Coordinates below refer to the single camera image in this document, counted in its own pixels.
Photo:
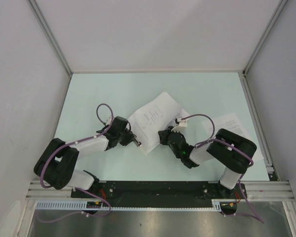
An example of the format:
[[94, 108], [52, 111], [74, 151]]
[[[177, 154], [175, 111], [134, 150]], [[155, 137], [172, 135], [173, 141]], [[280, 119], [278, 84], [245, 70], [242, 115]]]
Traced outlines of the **sparse text paper sheet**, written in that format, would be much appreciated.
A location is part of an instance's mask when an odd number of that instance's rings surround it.
[[129, 118], [132, 132], [138, 137], [148, 153], [159, 145], [158, 131], [175, 126], [175, 119], [189, 114], [167, 92], [137, 109]]

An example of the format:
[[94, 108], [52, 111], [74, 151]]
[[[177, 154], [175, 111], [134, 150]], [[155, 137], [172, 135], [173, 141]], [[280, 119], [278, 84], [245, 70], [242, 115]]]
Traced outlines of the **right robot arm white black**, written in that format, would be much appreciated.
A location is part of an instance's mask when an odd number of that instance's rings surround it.
[[223, 164], [225, 169], [217, 183], [218, 193], [223, 198], [235, 193], [236, 184], [253, 166], [253, 156], [257, 151], [254, 142], [224, 128], [219, 129], [214, 138], [194, 146], [188, 144], [182, 133], [175, 131], [173, 126], [159, 131], [158, 136], [159, 143], [168, 146], [189, 169], [211, 159]]

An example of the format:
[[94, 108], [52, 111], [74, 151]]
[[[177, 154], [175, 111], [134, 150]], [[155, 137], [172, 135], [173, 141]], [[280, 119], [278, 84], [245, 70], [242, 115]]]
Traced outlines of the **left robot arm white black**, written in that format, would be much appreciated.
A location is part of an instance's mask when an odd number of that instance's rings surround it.
[[92, 198], [99, 191], [97, 177], [86, 170], [76, 169], [77, 161], [94, 153], [108, 151], [118, 144], [127, 146], [132, 142], [141, 146], [129, 121], [119, 116], [109, 118], [103, 129], [94, 136], [71, 143], [59, 138], [52, 139], [35, 164], [34, 174], [40, 178], [43, 188], [79, 188]]

